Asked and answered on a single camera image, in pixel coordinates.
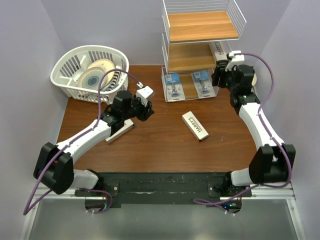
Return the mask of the white Harry's box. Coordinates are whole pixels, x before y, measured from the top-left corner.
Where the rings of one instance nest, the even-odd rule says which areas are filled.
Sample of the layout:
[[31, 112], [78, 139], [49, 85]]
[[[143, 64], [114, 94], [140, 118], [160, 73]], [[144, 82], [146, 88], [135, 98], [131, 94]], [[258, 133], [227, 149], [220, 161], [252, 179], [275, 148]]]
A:
[[230, 51], [230, 46], [227, 41], [211, 41], [209, 47], [216, 64], [228, 60], [227, 54]]
[[128, 132], [130, 129], [132, 129], [134, 127], [134, 122], [131, 119], [127, 119], [124, 121], [124, 126], [119, 129], [115, 134], [113, 134], [112, 136], [108, 137], [105, 139], [105, 141], [110, 144], [111, 142], [113, 142], [114, 140], [116, 140], [117, 138], [121, 137], [122, 135], [124, 135], [126, 132]]
[[191, 111], [183, 114], [182, 120], [199, 142], [209, 136], [209, 133]]

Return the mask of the blue razor blister pack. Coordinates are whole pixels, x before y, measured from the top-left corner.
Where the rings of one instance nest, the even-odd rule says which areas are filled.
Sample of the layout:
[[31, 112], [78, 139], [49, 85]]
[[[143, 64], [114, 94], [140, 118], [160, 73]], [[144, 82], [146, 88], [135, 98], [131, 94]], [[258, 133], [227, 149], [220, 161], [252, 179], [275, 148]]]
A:
[[216, 96], [209, 74], [206, 70], [192, 72], [191, 77], [199, 99], [214, 98]]
[[186, 99], [181, 78], [178, 73], [165, 74], [164, 95], [167, 102], [184, 101]]

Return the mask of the white wire wooden shelf rack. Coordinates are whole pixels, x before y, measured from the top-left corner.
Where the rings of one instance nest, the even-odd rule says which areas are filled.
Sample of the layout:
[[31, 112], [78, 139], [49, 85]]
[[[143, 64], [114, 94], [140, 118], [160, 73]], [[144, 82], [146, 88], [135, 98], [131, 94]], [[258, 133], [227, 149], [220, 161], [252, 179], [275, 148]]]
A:
[[184, 101], [201, 99], [191, 73], [207, 71], [213, 85], [216, 62], [209, 43], [227, 41], [230, 46], [241, 37], [246, 23], [234, 0], [164, 0], [161, 78], [165, 101], [164, 75], [174, 73], [180, 76]]

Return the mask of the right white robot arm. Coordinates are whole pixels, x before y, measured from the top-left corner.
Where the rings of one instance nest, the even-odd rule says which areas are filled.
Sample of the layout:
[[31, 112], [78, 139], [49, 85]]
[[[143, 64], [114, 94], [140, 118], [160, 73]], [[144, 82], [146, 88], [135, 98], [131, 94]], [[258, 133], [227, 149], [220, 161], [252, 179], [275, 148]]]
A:
[[256, 146], [256, 153], [249, 166], [228, 174], [223, 183], [223, 192], [235, 196], [241, 186], [265, 185], [285, 186], [291, 181], [296, 149], [286, 144], [273, 130], [263, 110], [262, 103], [253, 92], [255, 78], [253, 67], [245, 64], [227, 68], [227, 60], [219, 60], [212, 74], [214, 87], [226, 88], [230, 92], [230, 104], [247, 126]]

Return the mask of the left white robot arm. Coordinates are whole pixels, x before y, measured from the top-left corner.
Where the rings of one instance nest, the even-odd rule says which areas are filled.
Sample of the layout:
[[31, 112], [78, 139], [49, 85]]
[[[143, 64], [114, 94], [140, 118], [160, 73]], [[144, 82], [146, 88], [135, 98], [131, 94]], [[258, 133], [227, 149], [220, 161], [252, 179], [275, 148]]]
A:
[[146, 121], [154, 114], [150, 102], [153, 95], [154, 91], [148, 86], [138, 89], [135, 95], [127, 90], [119, 91], [112, 104], [100, 111], [88, 127], [65, 141], [42, 146], [34, 178], [58, 195], [74, 188], [99, 196], [104, 190], [102, 177], [93, 170], [75, 169], [74, 164], [96, 144], [118, 132], [126, 120]]

